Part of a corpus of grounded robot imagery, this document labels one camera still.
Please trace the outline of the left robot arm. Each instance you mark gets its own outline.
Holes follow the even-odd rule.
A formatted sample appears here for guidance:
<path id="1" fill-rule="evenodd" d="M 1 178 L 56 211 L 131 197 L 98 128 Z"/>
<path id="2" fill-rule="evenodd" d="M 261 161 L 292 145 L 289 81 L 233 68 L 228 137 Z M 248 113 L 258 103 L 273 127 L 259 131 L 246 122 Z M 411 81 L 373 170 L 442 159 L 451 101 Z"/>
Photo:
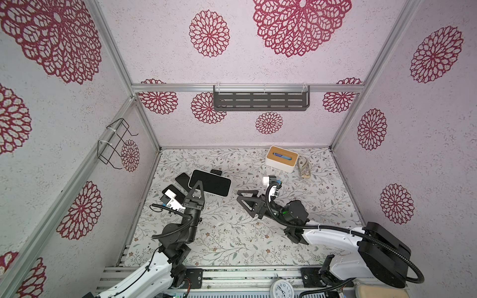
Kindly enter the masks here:
<path id="1" fill-rule="evenodd" d="M 182 218 L 180 223 L 169 223 L 163 232 L 152 238 L 160 242 L 152 257 L 121 282 L 100 294 L 91 292 L 86 298 L 154 298 L 167 289 L 181 286 L 186 279 L 184 260 L 191 251 L 188 246 L 194 242 L 201 212 L 205 205 L 202 181 L 197 181 L 185 196 L 183 210 L 164 204 L 151 204 L 153 211 L 162 209 Z"/>

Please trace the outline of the large phone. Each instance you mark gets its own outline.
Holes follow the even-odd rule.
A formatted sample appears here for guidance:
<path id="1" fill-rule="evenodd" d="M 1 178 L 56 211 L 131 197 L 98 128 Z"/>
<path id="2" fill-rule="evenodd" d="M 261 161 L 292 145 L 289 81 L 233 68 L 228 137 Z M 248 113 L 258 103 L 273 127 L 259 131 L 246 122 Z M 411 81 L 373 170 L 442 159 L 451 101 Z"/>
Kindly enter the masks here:
<path id="1" fill-rule="evenodd" d="M 229 195 L 232 184 L 229 178 L 202 170 L 194 170 L 188 186 L 192 188 L 198 181 L 202 182 L 204 192 L 221 197 L 227 197 Z"/>

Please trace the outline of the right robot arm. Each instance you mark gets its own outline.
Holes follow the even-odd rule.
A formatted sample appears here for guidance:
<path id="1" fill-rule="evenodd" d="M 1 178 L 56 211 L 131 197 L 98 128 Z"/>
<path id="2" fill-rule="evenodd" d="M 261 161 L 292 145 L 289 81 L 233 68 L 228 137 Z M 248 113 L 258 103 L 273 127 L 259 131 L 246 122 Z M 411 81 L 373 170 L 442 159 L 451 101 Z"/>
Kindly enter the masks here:
<path id="1" fill-rule="evenodd" d="M 320 268 L 327 284 L 375 278 L 398 289 L 407 283 L 422 284 L 425 277 L 411 261 L 411 249 L 376 222 L 364 227 L 343 228 L 319 224 L 309 219 L 300 200 L 284 206 L 275 202 L 281 183 L 271 182 L 264 194 L 256 190 L 238 191 L 237 201 L 251 217 L 268 217 L 283 225 L 284 234 L 295 244 L 324 245 L 344 250 L 347 255 L 329 255 Z"/>

